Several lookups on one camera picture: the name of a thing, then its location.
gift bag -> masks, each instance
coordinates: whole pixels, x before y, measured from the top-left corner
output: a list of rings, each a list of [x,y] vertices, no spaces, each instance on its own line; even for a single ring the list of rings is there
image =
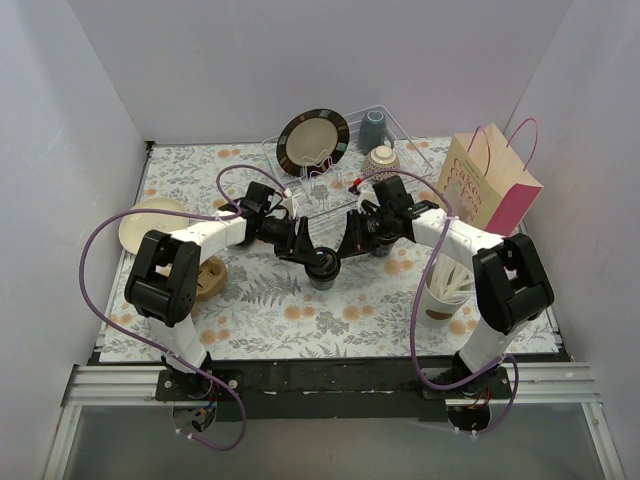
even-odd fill
[[[511,147],[513,137],[528,121],[536,126],[531,156],[523,163]],[[476,139],[478,131],[484,134]],[[542,185],[527,165],[538,143],[538,124],[527,118],[507,140],[495,124],[475,133],[457,133],[438,179],[438,190],[451,203],[454,215],[474,227],[510,235],[536,199]]]

white wall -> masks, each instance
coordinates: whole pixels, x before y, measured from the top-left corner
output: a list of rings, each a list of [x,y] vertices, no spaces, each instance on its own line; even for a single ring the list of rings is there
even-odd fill
[[[509,130],[529,115],[545,190],[527,225],[563,337],[591,364],[626,475],[640,478],[640,0],[573,3]]]
[[[0,477],[39,478],[73,363],[98,320],[78,290],[80,250],[131,205],[144,143],[66,0],[0,2]],[[99,242],[106,303],[120,252]]]
[[[70,0],[145,139],[256,141],[379,103],[412,134],[504,127],[570,0]]]

bag handle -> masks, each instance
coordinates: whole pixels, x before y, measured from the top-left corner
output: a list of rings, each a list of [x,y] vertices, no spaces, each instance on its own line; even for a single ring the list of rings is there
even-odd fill
[[[527,169],[529,162],[533,158],[533,154],[536,153],[536,147],[538,146],[538,121],[534,117],[527,118],[520,124],[518,128],[516,128],[516,131],[513,132],[513,134],[511,135],[511,137],[509,137],[509,140],[507,141],[507,148],[508,148],[509,145],[511,144],[511,140],[513,140],[513,137],[516,136],[516,133],[518,133],[518,131],[522,128],[522,126],[529,121],[533,122],[536,125],[536,140],[535,142],[533,142],[533,150],[531,151],[531,156],[529,157],[529,160],[527,160],[527,162],[524,164],[524,168],[522,169],[523,172]]]
[[[471,143],[469,144],[469,148],[467,148],[467,153],[469,153],[469,150],[471,150],[471,146],[473,145],[473,142],[476,139],[476,135],[478,135],[478,130],[482,130],[482,133],[484,133],[484,138],[487,140],[487,153],[488,153],[487,156],[489,158],[487,160],[487,169],[484,171],[484,176],[486,177],[487,176],[487,172],[489,171],[489,165],[491,165],[491,145],[489,145],[489,137],[487,136],[487,131],[484,129],[484,127],[482,125],[478,125],[478,128],[476,128],[476,132],[473,134],[473,138],[471,139]]]

table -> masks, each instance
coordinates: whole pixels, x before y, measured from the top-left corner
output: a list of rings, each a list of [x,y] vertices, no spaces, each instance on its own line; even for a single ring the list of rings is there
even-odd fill
[[[449,137],[414,140],[433,165],[427,177],[433,183],[449,142]],[[410,150],[412,145],[405,142],[400,147]],[[180,201],[190,212],[213,214],[224,203],[215,187],[216,175],[237,163],[270,170],[259,144],[155,146],[139,200],[165,196]],[[265,182],[258,172],[234,170],[223,177],[222,186],[230,195],[241,196],[252,180]],[[328,198],[332,187],[337,193],[343,185],[329,185]],[[424,189],[417,196],[430,198],[430,193]],[[320,231],[312,228],[312,239],[316,245],[335,247],[343,232],[344,225]],[[333,288],[318,291],[309,285],[301,266],[278,260],[270,245],[256,242],[249,249],[227,249],[218,256],[227,265],[228,284],[219,295],[200,304],[194,315],[200,341],[213,360],[407,356],[411,303],[429,251],[402,240],[385,258],[346,259]],[[151,338],[148,320],[124,300],[133,260],[133,255],[123,256],[107,314],[125,328]],[[478,317],[475,299],[470,299],[446,327],[418,325],[418,354],[452,355],[467,341]],[[509,350],[557,352],[549,316],[543,314],[531,322]],[[159,352],[151,347],[106,329],[101,362],[159,359]]]

cream plate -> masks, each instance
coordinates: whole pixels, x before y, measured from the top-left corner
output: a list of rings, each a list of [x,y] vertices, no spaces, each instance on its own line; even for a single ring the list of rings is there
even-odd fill
[[[141,208],[187,212],[180,202],[165,197],[145,200],[132,207],[131,210],[139,210]],[[164,215],[162,213],[137,213],[122,219],[118,229],[118,238],[120,238],[120,243],[124,249],[135,255],[138,253],[144,234],[149,230],[160,230],[161,232],[169,233],[186,228],[188,225],[189,219],[185,217],[174,217],[173,215]]]

